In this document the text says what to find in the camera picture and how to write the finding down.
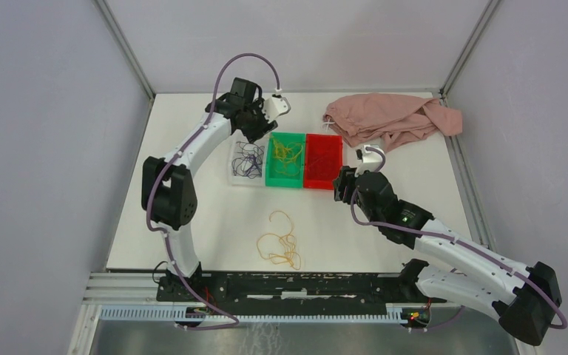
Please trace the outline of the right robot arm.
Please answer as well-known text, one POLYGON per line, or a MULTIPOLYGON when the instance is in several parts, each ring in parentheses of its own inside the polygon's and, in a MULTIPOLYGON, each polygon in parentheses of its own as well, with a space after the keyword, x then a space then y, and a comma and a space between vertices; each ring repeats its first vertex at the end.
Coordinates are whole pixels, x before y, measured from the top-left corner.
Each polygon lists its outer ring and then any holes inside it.
POLYGON ((547 264, 528 266, 463 238, 429 211, 399 199, 379 171, 358 174, 344 166, 333 187, 334 199, 350 206, 356 224, 373 226, 392 243, 455 269, 411 260, 397 283, 402 299, 426 297, 473 309, 528 345, 540 345, 550 329, 568 327, 558 278, 547 264))

